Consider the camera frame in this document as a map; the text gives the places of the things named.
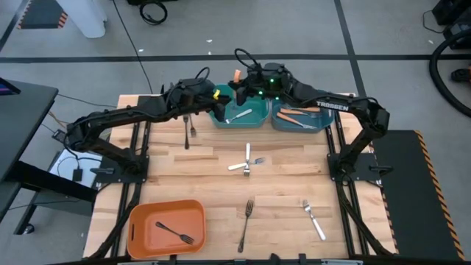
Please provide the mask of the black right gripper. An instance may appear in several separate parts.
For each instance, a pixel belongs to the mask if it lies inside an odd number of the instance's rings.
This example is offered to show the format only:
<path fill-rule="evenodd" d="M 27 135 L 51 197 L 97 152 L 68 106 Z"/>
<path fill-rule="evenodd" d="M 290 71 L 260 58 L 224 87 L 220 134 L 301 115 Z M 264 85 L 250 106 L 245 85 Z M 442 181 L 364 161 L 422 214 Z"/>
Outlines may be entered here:
<path fill-rule="evenodd" d="M 291 92 L 292 73 L 281 63 L 253 64 L 247 69 L 245 81 L 229 81 L 228 86 L 236 91 L 236 104 L 242 106 L 250 97 L 281 98 Z"/>

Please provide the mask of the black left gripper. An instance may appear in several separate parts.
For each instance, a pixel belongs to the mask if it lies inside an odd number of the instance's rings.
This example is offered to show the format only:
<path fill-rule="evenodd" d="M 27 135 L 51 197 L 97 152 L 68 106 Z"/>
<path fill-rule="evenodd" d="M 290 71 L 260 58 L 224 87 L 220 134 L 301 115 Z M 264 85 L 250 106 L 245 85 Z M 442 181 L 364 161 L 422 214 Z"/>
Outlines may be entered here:
<path fill-rule="evenodd" d="M 230 96 L 214 96 L 216 86 L 209 79 L 182 79 L 173 88 L 172 107 L 179 109 L 195 107 L 196 109 L 214 107 L 214 117 L 218 122 L 224 121 L 225 106 L 232 101 Z"/>

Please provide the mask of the green-teal plastic bin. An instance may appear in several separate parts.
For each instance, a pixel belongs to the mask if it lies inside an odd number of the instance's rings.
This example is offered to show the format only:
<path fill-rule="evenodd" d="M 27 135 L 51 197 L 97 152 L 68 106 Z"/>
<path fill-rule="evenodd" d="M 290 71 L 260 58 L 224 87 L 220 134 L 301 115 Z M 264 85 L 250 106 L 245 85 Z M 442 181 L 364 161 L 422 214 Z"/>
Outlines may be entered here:
<path fill-rule="evenodd" d="M 221 84 L 216 85 L 216 89 L 220 90 L 221 94 L 228 95 L 231 98 L 231 102 L 225 106 L 223 121 L 218 121 L 214 117 L 213 112 L 210 112 L 210 118 L 218 129 L 249 129 L 259 128 L 263 125 L 269 115 L 269 103 L 266 100 L 258 97 L 248 97 L 242 106 L 238 106 L 236 104 L 235 91 L 231 87 Z M 225 121 L 249 109 L 252 110 L 251 113 L 236 118 L 229 124 Z"/>

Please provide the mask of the blue-teal plastic bin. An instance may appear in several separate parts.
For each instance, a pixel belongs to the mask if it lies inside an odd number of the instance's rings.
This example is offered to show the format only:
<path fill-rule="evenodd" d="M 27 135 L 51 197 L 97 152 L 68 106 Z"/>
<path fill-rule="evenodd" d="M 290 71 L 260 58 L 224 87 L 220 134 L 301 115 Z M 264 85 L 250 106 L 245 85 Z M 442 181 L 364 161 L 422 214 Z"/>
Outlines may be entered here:
<path fill-rule="evenodd" d="M 304 115 L 291 115 L 291 114 L 286 114 L 291 118 L 294 118 L 298 121 L 301 121 L 303 124 L 309 124 L 317 127 L 317 130 L 300 130 L 294 128 L 293 130 L 284 130 L 283 128 L 278 127 L 278 120 L 276 119 L 276 113 L 280 112 L 280 108 L 285 108 L 285 109 L 292 109 L 294 110 L 291 105 L 288 105 L 287 103 L 281 101 L 278 98 L 275 98 L 271 101 L 272 104 L 272 111 L 271 111 L 271 123 L 274 129 L 279 130 L 279 131 L 284 131 L 284 132 L 290 132 L 290 133 L 318 133 L 319 131 L 323 130 L 326 128 L 328 125 L 330 125 L 333 120 L 334 120 L 334 115 L 333 111 L 325 108 L 320 108 L 321 115 L 316 118 L 311 118 L 309 116 L 304 116 Z"/>

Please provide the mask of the orange plastic bin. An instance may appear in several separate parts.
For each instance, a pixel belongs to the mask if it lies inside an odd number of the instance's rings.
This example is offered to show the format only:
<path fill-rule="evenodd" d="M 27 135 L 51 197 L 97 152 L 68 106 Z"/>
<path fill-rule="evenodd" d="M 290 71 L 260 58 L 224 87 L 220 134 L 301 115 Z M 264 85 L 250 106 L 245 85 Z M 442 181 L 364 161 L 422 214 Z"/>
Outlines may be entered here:
<path fill-rule="evenodd" d="M 173 233 L 157 227 L 156 222 L 190 236 L 194 243 L 186 244 Z M 127 252 L 134 259 L 198 252 L 205 239 L 205 209 L 197 200 L 140 204 L 130 213 Z"/>

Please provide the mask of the white machine base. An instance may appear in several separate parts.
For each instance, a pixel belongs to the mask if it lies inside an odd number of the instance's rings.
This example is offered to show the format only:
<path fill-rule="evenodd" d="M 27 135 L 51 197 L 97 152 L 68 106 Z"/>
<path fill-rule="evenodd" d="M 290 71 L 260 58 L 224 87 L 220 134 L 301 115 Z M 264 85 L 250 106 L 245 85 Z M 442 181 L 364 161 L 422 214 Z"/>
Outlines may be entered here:
<path fill-rule="evenodd" d="M 98 0 L 56 0 L 81 33 L 90 39 L 105 35 L 107 16 Z"/>

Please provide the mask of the black power adapter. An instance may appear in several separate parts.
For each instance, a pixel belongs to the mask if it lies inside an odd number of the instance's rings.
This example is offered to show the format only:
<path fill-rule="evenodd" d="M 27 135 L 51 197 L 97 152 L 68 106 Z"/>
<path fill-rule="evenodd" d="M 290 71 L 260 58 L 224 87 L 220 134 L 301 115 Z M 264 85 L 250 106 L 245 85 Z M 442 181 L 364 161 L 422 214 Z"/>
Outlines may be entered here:
<path fill-rule="evenodd" d="M 72 132 L 65 132 L 60 129 L 53 133 L 52 138 L 59 141 L 64 146 L 74 145 L 75 143 L 75 138 Z"/>

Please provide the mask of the white board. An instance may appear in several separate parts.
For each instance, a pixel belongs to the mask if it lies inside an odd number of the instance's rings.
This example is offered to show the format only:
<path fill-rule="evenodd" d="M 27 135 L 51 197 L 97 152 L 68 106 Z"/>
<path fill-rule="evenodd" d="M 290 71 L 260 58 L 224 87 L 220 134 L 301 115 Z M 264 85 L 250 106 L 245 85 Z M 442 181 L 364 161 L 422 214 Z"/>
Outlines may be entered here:
<path fill-rule="evenodd" d="M 52 164 L 49 172 L 58 177 L 73 180 L 73 171 L 77 168 L 82 170 L 82 178 L 77 183 L 93 187 L 96 174 L 91 171 L 92 168 L 99 168 L 101 165 L 102 157 L 92 153 L 84 152 L 69 152 L 64 149 L 56 161 Z"/>

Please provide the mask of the black desk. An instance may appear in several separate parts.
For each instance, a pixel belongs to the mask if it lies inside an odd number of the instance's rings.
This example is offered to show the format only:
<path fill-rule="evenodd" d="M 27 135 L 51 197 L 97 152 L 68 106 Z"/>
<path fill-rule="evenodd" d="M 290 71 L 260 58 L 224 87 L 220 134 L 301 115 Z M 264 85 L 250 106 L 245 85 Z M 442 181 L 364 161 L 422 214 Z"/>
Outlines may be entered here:
<path fill-rule="evenodd" d="M 37 196 L 41 192 L 66 196 L 67 199 L 60 202 L 60 210 L 74 212 L 73 206 L 94 202 L 98 191 L 20 160 L 50 111 L 58 90 L 27 82 L 8 82 L 19 88 L 21 93 L 0 96 L 0 222 L 22 188 L 34 191 L 13 232 L 23 235 L 34 230 L 29 220 L 40 205 Z"/>

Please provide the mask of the black hazard-striped mat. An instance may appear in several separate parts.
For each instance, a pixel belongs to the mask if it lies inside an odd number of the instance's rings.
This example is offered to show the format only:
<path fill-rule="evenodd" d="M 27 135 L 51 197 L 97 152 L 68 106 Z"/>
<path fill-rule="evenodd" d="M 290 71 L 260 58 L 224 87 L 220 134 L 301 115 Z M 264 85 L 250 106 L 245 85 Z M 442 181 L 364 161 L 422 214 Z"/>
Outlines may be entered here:
<path fill-rule="evenodd" d="M 392 167 L 381 182 L 399 255 L 463 261 L 464 251 L 422 134 L 390 130 L 373 141 L 373 147 L 378 163 Z"/>
<path fill-rule="evenodd" d="M 30 0 L 19 19 L 18 29 L 60 29 L 68 14 L 56 0 Z"/>

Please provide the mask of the black computer monitor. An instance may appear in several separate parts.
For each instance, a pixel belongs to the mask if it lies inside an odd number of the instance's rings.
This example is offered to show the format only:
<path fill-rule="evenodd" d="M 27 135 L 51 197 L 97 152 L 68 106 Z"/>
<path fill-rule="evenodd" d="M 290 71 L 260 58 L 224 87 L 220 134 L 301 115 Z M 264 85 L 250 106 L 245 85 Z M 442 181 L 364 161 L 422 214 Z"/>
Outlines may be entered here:
<path fill-rule="evenodd" d="M 0 77 L 0 96 L 19 95 L 21 90 Z"/>

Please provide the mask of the orange and black tool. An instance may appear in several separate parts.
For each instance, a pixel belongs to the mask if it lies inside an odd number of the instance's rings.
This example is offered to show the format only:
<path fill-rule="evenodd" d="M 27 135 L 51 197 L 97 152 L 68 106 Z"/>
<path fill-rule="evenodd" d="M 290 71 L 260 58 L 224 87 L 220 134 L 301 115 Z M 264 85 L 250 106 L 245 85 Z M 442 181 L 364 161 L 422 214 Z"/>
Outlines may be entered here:
<path fill-rule="evenodd" d="M 467 68 L 459 68 L 450 74 L 450 78 L 454 82 L 471 83 L 471 65 Z"/>

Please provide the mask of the black equipment case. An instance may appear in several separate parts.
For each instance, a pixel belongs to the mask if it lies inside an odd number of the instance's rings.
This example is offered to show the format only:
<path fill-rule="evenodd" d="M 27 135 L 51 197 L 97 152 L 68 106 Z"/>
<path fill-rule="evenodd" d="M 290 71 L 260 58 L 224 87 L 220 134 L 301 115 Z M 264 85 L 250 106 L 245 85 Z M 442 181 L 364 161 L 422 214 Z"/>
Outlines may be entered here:
<path fill-rule="evenodd" d="M 471 29 L 471 0 L 439 0 L 432 13 L 446 40 Z"/>

